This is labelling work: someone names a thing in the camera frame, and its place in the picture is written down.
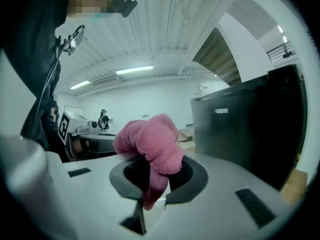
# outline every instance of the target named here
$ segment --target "whiteboard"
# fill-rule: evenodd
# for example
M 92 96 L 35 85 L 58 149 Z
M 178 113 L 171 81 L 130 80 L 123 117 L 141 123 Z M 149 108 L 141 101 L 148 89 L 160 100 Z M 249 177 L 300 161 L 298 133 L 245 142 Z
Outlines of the whiteboard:
M 85 116 L 85 110 L 81 107 L 75 107 L 75 106 L 64 106 L 65 111 L 71 111 L 75 112 L 81 116 Z

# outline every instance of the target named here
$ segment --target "fluorescent light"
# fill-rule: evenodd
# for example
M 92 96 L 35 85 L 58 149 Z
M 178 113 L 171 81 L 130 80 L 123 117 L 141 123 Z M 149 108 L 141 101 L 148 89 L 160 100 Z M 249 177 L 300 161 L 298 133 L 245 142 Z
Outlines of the fluorescent light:
M 71 90 L 74 90 L 74 89 L 78 89 L 79 87 L 81 86 L 85 86 L 87 84 L 90 84 L 90 82 L 88 80 L 84 81 L 84 82 L 81 82 L 81 83 L 78 83 L 72 87 L 70 87 Z
M 284 32 L 283 29 L 282 29 L 282 27 L 280 27 L 279 25 L 278 25 L 278 29 L 279 29 L 280 33 L 283 33 L 283 32 Z
M 141 66 L 141 67 L 134 67 L 134 68 L 129 68 L 129 69 L 124 69 L 124 70 L 119 70 L 116 71 L 118 75 L 123 75 L 131 72 L 136 72 L 136 71 L 142 71 L 142 70 L 153 70 L 154 66 Z

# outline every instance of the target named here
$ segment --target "staircase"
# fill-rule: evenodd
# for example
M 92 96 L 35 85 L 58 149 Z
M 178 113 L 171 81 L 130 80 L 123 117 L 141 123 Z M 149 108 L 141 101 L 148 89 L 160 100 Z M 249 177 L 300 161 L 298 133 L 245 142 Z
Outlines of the staircase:
M 211 32 L 193 61 L 216 74 L 229 86 L 241 83 L 235 59 L 217 28 Z

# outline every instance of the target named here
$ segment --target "metal railing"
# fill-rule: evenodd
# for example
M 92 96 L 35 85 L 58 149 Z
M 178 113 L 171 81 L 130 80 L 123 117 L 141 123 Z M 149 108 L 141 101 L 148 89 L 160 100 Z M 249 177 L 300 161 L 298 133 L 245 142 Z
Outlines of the metal railing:
M 278 62 L 282 59 L 288 58 L 295 54 L 294 49 L 292 48 L 289 42 L 283 43 L 276 48 L 268 51 L 268 57 L 272 63 Z

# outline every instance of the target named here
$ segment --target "pink towel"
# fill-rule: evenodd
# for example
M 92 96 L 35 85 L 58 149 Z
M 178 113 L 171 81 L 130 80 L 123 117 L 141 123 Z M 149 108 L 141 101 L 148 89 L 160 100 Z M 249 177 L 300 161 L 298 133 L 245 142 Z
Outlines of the pink towel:
M 116 135 L 117 154 L 136 153 L 150 163 L 149 189 L 143 193 L 143 207 L 150 210 L 168 186 L 168 176 L 181 170 L 184 151 L 176 143 L 179 132 L 165 114 L 148 121 L 130 121 Z

